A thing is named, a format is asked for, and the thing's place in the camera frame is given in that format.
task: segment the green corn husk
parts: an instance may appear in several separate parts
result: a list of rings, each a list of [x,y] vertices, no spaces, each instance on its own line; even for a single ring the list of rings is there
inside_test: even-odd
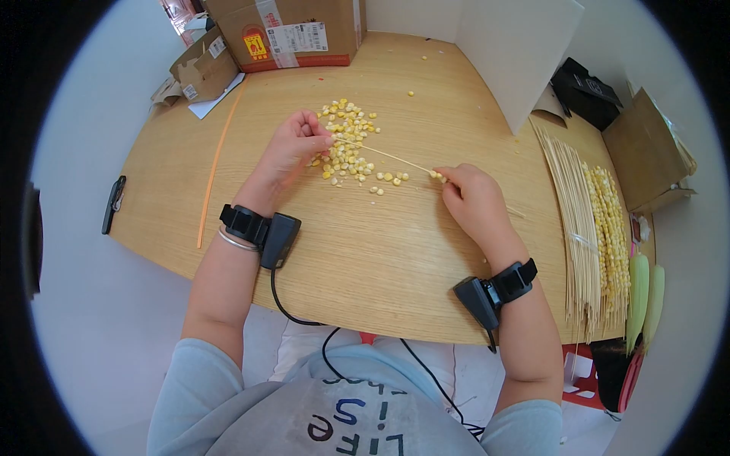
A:
[[[664,305],[664,268],[657,265],[649,272],[649,299],[646,305],[646,318],[644,319],[644,350],[649,351],[649,344],[654,339],[656,327],[659,324],[661,308]]]
[[[646,304],[649,299],[649,259],[636,253],[629,260],[631,291],[629,293],[629,316],[626,319],[626,355],[634,351],[637,337],[644,325]]]

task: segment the orange plastic strip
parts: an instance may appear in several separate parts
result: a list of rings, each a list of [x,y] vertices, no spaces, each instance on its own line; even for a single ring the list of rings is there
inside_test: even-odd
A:
[[[233,113],[236,111],[236,106],[238,106],[238,101],[241,99],[241,95],[243,94],[243,90],[246,88],[246,84],[248,84],[249,77],[245,77],[241,84],[239,85],[238,90],[238,96],[236,96],[236,101],[234,101],[233,106],[231,107],[231,111],[228,114],[228,120],[226,120],[226,125],[223,127],[223,132],[220,134],[220,139],[218,140],[218,147],[215,149],[215,156],[213,157],[213,165],[210,168],[210,177],[208,177],[208,188],[205,189],[205,199],[203,200],[203,212],[200,214],[200,228],[198,229],[198,248],[201,249],[203,247],[203,233],[205,232],[205,217],[208,215],[208,202],[210,201],[210,191],[213,188],[213,178],[215,177],[215,168],[218,166],[218,157],[220,157],[220,150],[223,149],[223,141],[226,139],[226,133],[228,133],[228,126],[231,125],[231,119],[233,118]]]

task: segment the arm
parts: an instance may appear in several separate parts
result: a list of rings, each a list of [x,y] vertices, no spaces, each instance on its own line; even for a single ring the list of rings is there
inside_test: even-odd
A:
[[[276,212],[279,194],[291,185],[304,164],[332,144],[333,139],[314,112],[294,113],[274,132],[231,205],[239,204],[271,217]],[[246,243],[228,236],[239,244]],[[209,342],[241,368],[243,324],[251,306],[259,259],[258,252],[243,250],[215,235],[193,278],[181,339]]]
[[[524,264],[529,260],[530,254],[510,222],[502,191],[492,177],[465,164],[436,171],[450,180],[443,189],[446,207],[484,252],[494,274],[517,261]],[[499,348],[505,377],[495,414],[530,399],[561,402],[560,337],[539,278],[532,284],[532,291],[502,307]]]

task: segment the wrist-mounted device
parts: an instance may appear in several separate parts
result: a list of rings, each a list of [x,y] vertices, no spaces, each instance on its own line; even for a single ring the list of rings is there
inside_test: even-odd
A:
[[[492,330],[499,326],[497,312],[508,302],[532,290],[537,267],[532,258],[524,265],[519,261],[491,279],[467,277],[453,290],[456,297],[489,335],[489,350],[496,353]]]
[[[294,243],[301,220],[276,212],[265,218],[243,206],[223,206],[220,221],[226,233],[254,244],[261,252],[261,267],[279,269],[284,266]]]

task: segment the hand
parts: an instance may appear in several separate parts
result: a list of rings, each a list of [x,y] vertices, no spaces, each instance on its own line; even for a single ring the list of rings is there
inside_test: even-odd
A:
[[[502,189],[492,176],[465,163],[434,170],[449,179],[443,198],[451,216],[479,245],[492,268],[527,260],[522,258],[526,250],[510,222]]]
[[[253,173],[239,190],[235,204],[271,217],[279,194],[289,188],[317,152],[328,155],[330,133],[308,109],[293,113],[274,132]]]

